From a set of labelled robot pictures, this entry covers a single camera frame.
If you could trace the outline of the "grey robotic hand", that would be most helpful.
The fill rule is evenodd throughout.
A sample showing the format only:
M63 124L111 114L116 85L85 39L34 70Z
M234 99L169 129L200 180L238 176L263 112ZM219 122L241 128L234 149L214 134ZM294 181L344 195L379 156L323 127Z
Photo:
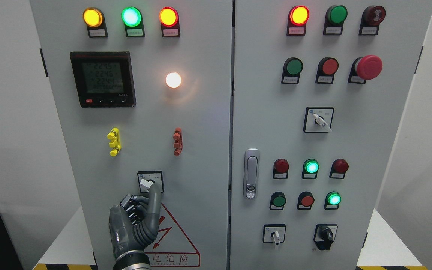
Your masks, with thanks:
M122 261L130 252L144 251L153 243L158 235L159 218L161 215L162 194L157 183L151 182L148 197L127 194L118 205L109 211L109 232L113 256ZM133 224L129 210L138 209L145 213L144 218Z

